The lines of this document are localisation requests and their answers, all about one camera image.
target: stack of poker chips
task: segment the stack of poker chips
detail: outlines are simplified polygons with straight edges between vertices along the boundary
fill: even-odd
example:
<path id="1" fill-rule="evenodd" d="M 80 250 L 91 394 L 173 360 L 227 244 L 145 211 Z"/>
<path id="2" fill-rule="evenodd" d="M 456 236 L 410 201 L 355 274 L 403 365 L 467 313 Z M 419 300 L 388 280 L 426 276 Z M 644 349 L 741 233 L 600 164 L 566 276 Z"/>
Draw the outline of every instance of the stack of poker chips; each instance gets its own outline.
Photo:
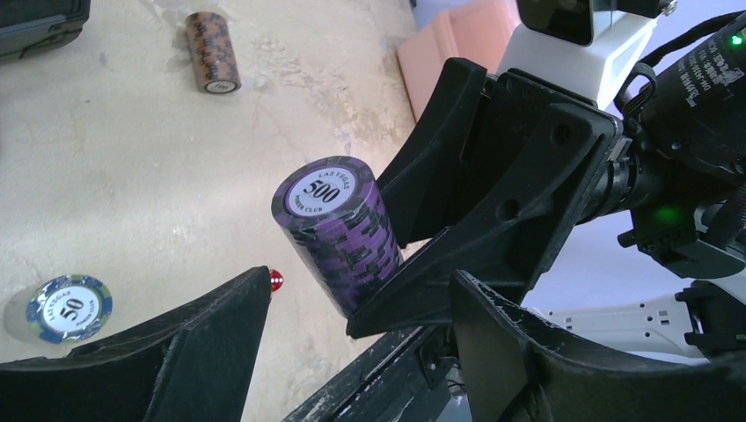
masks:
<path id="1" fill-rule="evenodd" d="M 272 214 L 344 317 L 396 272 L 401 253 L 376 178 L 349 156 L 332 156 L 291 174 Z"/>
<path id="2" fill-rule="evenodd" d="M 200 89 L 227 94 L 241 87 L 236 56 L 224 17 L 200 11 L 186 17 L 186 34 Z"/>

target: red ball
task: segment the red ball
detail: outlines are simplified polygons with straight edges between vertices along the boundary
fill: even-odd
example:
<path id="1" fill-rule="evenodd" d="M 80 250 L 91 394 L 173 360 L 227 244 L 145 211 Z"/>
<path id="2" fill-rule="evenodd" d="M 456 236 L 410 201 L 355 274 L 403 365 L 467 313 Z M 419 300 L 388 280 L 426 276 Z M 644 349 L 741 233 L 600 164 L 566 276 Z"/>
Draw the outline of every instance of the red ball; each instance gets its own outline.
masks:
<path id="1" fill-rule="evenodd" d="M 282 277 L 282 274 L 279 271 L 270 270 L 269 281 L 272 283 L 272 292 L 276 292 L 277 290 L 280 290 L 280 287 L 282 287 L 282 283 L 285 282 L 285 278 Z"/>

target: white robot part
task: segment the white robot part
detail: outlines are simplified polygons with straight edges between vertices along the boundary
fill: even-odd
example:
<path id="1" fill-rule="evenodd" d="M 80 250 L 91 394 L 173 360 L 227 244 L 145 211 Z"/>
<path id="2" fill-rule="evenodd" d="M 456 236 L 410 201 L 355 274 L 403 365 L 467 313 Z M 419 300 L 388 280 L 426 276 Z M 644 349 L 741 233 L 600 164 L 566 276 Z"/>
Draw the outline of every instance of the white robot part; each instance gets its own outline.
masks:
<path id="1" fill-rule="evenodd" d="M 694 330 L 686 303 L 677 302 L 674 295 L 595 309 L 529 310 L 565 330 L 623 352 L 705 357 L 696 346 L 686 344 L 684 334 Z"/>
<path id="2" fill-rule="evenodd" d="M 740 272 L 721 279 L 707 280 L 707 282 L 722 288 L 738 302 L 746 304 L 746 272 Z"/>
<path id="3" fill-rule="evenodd" d="M 519 25 L 497 74 L 520 69 L 596 101 L 605 109 L 650 41 L 657 19 L 615 12 L 614 24 L 583 47 Z"/>

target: poker chip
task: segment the poker chip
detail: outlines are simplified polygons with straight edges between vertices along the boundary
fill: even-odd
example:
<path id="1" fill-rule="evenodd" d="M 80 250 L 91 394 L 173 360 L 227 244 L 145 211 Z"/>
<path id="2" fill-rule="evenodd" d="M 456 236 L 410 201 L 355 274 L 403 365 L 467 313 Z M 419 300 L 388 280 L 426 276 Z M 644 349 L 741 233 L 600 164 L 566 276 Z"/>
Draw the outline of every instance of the poker chip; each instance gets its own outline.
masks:
<path id="1" fill-rule="evenodd" d="M 113 309 L 108 288 L 90 275 L 63 275 L 30 295 L 25 292 L 9 303 L 9 308 L 26 303 L 25 318 L 16 318 L 23 326 L 9 327 L 23 340 L 30 337 L 56 345 L 86 340 L 101 330 Z"/>
<path id="2" fill-rule="evenodd" d="M 357 158 L 331 156 L 293 172 L 275 192 L 272 214 L 344 317 L 402 261 L 375 175 Z"/>
<path id="3" fill-rule="evenodd" d="M 193 13 L 186 17 L 186 34 L 200 89 L 210 94 L 228 94 L 241 88 L 224 17 L 209 11 Z"/>

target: floor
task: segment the floor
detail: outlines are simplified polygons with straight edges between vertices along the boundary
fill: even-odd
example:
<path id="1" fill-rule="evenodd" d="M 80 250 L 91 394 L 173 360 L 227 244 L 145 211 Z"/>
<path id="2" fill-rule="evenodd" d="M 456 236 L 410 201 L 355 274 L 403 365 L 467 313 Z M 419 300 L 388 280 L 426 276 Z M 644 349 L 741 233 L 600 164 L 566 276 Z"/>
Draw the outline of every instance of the floor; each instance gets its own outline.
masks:
<path id="1" fill-rule="evenodd" d="M 353 341 L 270 214 L 311 160 L 380 172 L 413 127 L 394 48 L 407 0 L 108 0 L 67 47 L 0 69 L 0 306 L 66 273 L 104 281 L 103 338 L 252 266 L 285 276 L 244 420 L 276 421 L 373 338 Z M 184 33 L 218 11 L 244 86 L 197 91 Z M 0 361 L 62 356 L 0 330 Z"/>

